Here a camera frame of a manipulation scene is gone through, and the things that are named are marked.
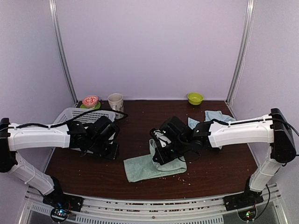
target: yellow-green bowl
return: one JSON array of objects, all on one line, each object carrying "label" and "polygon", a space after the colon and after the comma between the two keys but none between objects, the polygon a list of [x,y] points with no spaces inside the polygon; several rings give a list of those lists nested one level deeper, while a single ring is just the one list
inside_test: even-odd
[{"label": "yellow-green bowl", "polygon": [[197,92],[190,92],[188,94],[188,101],[192,105],[199,105],[204,100],[204,97]]}]

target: cup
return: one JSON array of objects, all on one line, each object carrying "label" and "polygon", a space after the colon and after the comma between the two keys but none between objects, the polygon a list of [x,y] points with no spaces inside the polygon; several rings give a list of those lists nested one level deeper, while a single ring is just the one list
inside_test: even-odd
[{"label": "cup", "polygon": [[[112,110],[123,112],[123,95],[120,93],[113,93],[108,97],[108,102]],[[120,119],[123,114],[115,113],[115,118]]]}]

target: green plate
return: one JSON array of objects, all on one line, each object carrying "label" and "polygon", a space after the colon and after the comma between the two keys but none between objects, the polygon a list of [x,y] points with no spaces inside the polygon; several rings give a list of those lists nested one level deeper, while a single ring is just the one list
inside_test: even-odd
[{"label": "green plate", "polygon": [[[94,109],[99,109],[101,107],[101,103],[98,102],[98,104],[93,108]],[[84,106],[83,104],[81,104],[80,108],[82,109],[89,109],[88,107]]]}]

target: wooden tabletop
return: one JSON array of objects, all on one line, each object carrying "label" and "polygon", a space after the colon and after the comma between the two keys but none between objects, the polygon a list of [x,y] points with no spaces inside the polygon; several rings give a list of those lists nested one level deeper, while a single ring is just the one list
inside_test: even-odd
[{"label": "wooden tabletop", "polygon": [[187,163],[183,174],[129,183],[123,161],[150,153],[152,128],[159,128],[171,116],[187,123],[188,117],[204,121],[205,110],[231,114],[223,101],[204,101],[199,106],[187,101],[125,101],[124,108],[129,117],[117,123],[121,132],[116,139],[120,144],[116,160],[80,157],[80,152],[70,149],[55,150],[46,173],[58,178],[65,192],[139,200],[212,196],[243,191],[246,179],[257,168],[246,144],[231,145],[220,152],[203,150],[198,160]]}]

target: robotic arm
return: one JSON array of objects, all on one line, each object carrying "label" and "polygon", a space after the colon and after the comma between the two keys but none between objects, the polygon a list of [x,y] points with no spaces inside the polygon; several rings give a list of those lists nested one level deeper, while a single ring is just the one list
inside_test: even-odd
[{"label": "robotic arm", "polygon": [[79,148],[82,153],[114,160],[119,147],[113,140],[119,128],[105,116],[90,124],[70,121],[67,124],[36,125],[39,124],[18,125],[10,123],[8,118],[1,120],[0,172],[15,175],[36,188],[44,197],[44,203],[54,207],[51,216],[65,218],[70,210],[80,211],[83,198],[64,194],[55,177],[37,170],[17,151],[35,147]]},{"label": "robotic arm", "polygon": [[172,117],[158,130],[150,131],[157,146],[153,161],[163,165],[188,151],[240,143],[269,143],[266,161],[248,178],[245,191],[224,198],[227,210],[248,207],[263,201],[261,193],[265,185],[281,166],[296,157],[292,131],[287,124],[279,109],[271,109],[270,114],[255,119],[202,122],[193,130],[177,117]]}]

